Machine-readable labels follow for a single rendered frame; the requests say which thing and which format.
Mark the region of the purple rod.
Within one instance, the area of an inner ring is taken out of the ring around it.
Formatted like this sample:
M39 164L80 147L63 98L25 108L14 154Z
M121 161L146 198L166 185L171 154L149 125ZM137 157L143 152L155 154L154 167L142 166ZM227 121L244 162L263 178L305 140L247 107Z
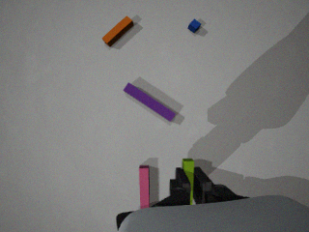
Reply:
M169 122L172 121L176 113L159 103L158 101L154 100L138 88L134 87L130 83L128 83L124 89L126 93L137 99L138 101L145 104L148 108L168 120Z

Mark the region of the pink rod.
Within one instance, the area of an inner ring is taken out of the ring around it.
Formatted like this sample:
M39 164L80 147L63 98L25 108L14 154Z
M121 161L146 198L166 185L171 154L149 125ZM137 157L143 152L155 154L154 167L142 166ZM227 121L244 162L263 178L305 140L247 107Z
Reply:
M139 166L140 208L150 207L149 166Z

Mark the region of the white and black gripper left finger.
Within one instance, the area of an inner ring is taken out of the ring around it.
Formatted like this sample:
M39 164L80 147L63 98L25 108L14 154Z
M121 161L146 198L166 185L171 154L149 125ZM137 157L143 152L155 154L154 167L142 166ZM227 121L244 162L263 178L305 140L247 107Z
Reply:
M190 192L191 184L184 170L181 167L176 167L176 179L170 179L170 196L154 204L152 207L190 205ZM117 230L119 230L124 219L132 212L117 215Z

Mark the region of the lime green rod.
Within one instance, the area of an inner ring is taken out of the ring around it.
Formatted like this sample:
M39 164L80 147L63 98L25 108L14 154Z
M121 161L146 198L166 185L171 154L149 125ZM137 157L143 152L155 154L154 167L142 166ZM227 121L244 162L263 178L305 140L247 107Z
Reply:
M193 159L183 159L183 170L191 184L190 193L190 205L192 205L193 200L193 178L194 178L194 160Z

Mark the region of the orange rod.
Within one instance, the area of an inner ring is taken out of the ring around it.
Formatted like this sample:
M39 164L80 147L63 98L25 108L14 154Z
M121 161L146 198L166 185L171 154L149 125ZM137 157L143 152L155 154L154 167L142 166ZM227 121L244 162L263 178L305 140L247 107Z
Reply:
M132 26L133 21L128 16L126 16L114 28L112 28L102 39L110 47Z

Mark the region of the small blue cube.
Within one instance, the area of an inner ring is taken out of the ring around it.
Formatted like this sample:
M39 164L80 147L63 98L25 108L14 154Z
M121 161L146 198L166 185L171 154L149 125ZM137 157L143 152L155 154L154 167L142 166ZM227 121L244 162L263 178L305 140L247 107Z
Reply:
M188 28L191 32L195 33L199 27L200 27L201 23L198 22L195 18L189 23Z

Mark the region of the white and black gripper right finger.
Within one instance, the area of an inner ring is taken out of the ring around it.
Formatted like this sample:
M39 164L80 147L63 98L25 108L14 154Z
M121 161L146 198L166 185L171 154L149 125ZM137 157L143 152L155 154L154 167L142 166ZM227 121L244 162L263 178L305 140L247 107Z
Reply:
M193 199L196 204L206 204L245 199L224 185L215 185L200 167L194 167Z

